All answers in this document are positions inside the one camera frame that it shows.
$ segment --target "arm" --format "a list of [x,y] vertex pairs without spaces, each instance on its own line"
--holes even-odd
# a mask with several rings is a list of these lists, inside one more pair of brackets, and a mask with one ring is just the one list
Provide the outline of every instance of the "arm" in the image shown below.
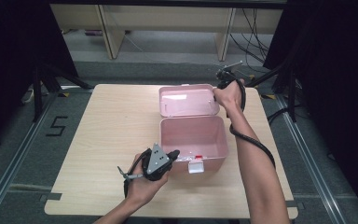
[[[140,154],[136,155],[134,161],[136,161],[139,156]],[[138,163],[133,173],[142,173],[141,163]],[[133,179],[129,185],[127,198],[105,216],[98,219],[95,224],[123,223],[127,217],[149,203],[167,181],[168,172],[158,181],[150,181],[144,177]]]
[[[241,111],[241,92],[232,82],[224,90],[214,89],[217,102],[225,108],[233,128],[258,138]],[[236,137],[238,161],[252,223],[289,223],[289,216],[278,176],[265,152]]]

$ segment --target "pink lid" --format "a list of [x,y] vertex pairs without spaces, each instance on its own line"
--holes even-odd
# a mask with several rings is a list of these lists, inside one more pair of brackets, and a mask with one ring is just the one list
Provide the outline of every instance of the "pink lid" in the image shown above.
[[162,87],[159,111],[163,117],[215,115],[220,106],[209,84]]

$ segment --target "open box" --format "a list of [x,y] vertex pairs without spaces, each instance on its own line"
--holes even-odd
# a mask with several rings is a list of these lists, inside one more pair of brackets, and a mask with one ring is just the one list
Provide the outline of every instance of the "open box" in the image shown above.
[[216,116],[220,106],[208,84],[162,87],[159,109],[160,146],[166,152],[179,149],[172,172],[217,171],[228,155],[225,125]]

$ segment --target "light wood tabletop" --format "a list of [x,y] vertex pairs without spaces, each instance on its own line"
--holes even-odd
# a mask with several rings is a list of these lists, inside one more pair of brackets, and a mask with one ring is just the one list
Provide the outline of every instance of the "light wood tabletop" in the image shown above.
[[[135,154],[159,143],[161,87],[96,86],[46,203],[47,214],[103,216],[124,199],[124,178],[117,167],[127,171]],[[273,154],[285,200],[293,203],[257,90],[247,88],[246,97],[246,118]],[[229,148],[219,171],[170,175],[154,199],[133,216],[249,218],[235,138],[223,107],[217,115],[225,122]],[[288,213],[296,218],[297,208],[288,206]]]

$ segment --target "hand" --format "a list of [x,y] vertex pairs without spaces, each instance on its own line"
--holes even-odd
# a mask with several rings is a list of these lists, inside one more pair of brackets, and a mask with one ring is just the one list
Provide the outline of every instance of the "hand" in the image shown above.
[[[135,162],[141,154],[137,154],[133,162]],[[142,174],[142,165],[139,162],[133,173],[135,175]],[[156,195],[158,190],[168,181],[168,172],[166,172],[160,180],[150,181],[144,177],[133,179],[130,182],[126,200],[137,204],[139,207],[149,203]]]
[[229,110],[233,107],[241,109],[241,90],[236,81],[232,81],[226,88],[223,90],[213,89],[214,97],[225,110]]

